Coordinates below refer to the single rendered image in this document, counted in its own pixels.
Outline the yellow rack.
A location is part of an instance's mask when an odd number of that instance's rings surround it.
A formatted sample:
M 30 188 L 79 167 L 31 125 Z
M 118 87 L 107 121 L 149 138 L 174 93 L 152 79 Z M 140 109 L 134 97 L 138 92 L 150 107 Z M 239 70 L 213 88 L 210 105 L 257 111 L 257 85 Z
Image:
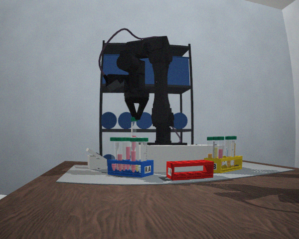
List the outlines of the yellow rack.
M 235 157 L 226 157 L 223 156 L 223 158 L 204 158 L 204 160 L 209 160 L 209 161 L 214 161 L 214 173 L 224 173 L 224 172 L 230 172 L 230 171 L 235 171 L 235 170 L 240 170 L 242 169 L 242 158 L 243 156 L 235 156 Z M 222 165 L 222 161 L 229 161 L 229 160 L 235 160 L 235 166 L 232 167 L 227 167 L 227 165 Z

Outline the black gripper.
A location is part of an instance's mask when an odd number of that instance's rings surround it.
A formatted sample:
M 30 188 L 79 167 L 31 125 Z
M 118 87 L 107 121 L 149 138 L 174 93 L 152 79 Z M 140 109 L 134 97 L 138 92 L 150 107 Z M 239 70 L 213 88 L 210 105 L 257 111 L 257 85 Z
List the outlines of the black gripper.
M 132 92 L 132 93 L 131 93 Z M 149 100 L 150 89 L 145 89 L 145 75 L 139 74 L 139 88 L 131 88 L 124 92 L 125 102 L 127 107 L 136 120 L 140 120 L 142 113 Z M 130 96 L 134 95 L 134 96 Z M 139 103 L 138 111 L 136 112 L 134 103 Z

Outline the red tube rack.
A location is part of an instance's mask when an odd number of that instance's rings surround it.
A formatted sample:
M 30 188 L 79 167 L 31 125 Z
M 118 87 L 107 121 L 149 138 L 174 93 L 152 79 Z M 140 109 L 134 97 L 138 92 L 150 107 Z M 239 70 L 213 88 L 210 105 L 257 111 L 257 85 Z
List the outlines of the red tube rack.
M 198 162 L 197 162 L 198 161 Z M 203 171 L 174 172 L 175 167 L 203 166 Z M 189 180 L 213 178 L 214 161 L 190 160 L 190 161 L 167 161 L 166 176 L 171 180 Z

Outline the grey flat mat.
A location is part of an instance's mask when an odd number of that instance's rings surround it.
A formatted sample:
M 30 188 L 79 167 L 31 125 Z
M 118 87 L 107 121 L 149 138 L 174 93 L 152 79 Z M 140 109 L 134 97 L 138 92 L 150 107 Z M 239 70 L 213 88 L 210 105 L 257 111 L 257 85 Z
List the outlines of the grey flat mat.
M 72 183 L 72 184 L 92 184 L 92 185 L 165 185 L 165 184 L 183 184 L 183 183 L 197 183 L 197 182 L 237 179 L 237 178 L 288 172 L 288 171 L 295 171 L 295 170 L 242 162 L 242 169 L 230 171 L 230 172 L 224 172 L 224 173 L 214 173 L 213 178 L 173 181 L 167 178 L 166 172 L 153 173 L 153 175 L 141 178 L 141 177 L 108 175 L 108 169 L 96 170 L 96 169 L 89 169 L 87 165 L 74 165 L 64 175 L 62 175 L 56 182 Z

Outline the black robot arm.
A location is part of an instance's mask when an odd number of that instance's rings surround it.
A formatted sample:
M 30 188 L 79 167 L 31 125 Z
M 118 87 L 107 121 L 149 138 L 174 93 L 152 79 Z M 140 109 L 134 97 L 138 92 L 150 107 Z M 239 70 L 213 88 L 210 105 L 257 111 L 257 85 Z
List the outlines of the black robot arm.
M 164 49 L 163 49 L 164 48 Z M 155 142 L 147 145 L 187 145 L 171 143 L 171 128 L 174 126 L 174 115 L 168 100 L 167 74 L 172 62 L 172 51 L 167 36 L 127 42 L 125 50 L 120 51 L 117 67 L 128 72 L 128 75 L 108 74 L 106 89 L 110 93 L 124 85 L 124 92 L 139 88 L 139 75 L 145 75 L 145 61 L 149 58 L 154 72 L 154 102 L 152 108 L 152 125 L 156 127 Z

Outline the blue tube rack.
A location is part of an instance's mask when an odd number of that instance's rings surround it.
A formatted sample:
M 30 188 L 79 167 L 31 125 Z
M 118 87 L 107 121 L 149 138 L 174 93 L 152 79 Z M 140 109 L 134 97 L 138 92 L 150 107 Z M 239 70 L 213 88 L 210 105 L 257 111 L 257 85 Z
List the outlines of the blue tube rack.
M 118 175 L 118 176 L 129 176 L 129 177 L 146 177 L 153 175 L 153 160 L 146 160 L 143 162 L 131 161 L 129 160 L 107 160 L 108 163 L 108 175 Z M 140 165 L 141 173 L 132 172 L 130 169 L 125 171 L 112 170 L 112 163 L 116 164 L 131 164 L 131 165 Z

